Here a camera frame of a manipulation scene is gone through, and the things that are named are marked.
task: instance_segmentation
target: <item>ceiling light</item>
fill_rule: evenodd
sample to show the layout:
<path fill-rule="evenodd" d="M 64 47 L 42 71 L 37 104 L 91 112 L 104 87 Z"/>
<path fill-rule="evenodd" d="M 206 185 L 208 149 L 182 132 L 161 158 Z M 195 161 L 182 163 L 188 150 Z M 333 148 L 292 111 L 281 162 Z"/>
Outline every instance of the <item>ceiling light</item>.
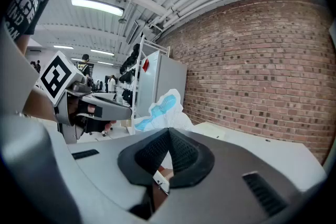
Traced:
<path fill-rule="evenodd" d="M 73 50 L 73 47 L 71 46 L 60 46 L 60 45 L 54 45 L 55 48 L 59 48 L 59 49 L 72 49 Z"/>
<path fill-rule="evenodd" d="M 100 62 L 100 61 L 98 61 L 98 63 L 104 63 L 105 65 L 111 65 L 111 66 L 113 66 L 113 64 L 109 63 L 109 62 Z"/>
<path fill-rule="evenodd" d="M 98 52 L 100 54 L 107 54 L 107 55 L 111 55 L 111 56 L 114 56 L 113 53 L 111 52 L 107 52 L 107 51 L 102 51 L 102 50 L 94 50 L 94 49 L 91 49 L 92 52 Z"/>
<path fill-rule="evenodd" d="M 108 3 L 96 1 L 96 0 L 71 0 L 71 3 L 73 6 L 94 8 L 94 9 L 102 10 L 103 12 L 115 14 L 120 17 L 124 13 L 123 8 L 120 8 L 120 7 L 117 7 L 117 6 L 108 4 Z"/>

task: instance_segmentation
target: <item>black mesh vent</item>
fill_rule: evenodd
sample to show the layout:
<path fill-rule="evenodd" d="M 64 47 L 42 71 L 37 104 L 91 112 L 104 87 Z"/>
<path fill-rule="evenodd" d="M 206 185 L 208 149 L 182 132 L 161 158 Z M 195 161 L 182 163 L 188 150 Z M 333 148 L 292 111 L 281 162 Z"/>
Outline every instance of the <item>black mesh vent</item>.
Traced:
<path fill-rule="evenodd" d="M 162 129 L 125 148 L 118 156 L 118 165 L 132 184 L 151 186 L 168 151 L 174 170 L 170 188 L 194 186 L 214 166 L 215 157 L 205 145 L 173 128 Z"/>
<path fill-rule="evenodd" d="M 270 217 L 287 206 L 285 201 L 258 173 L 245 175 L 243 179 Z"/>

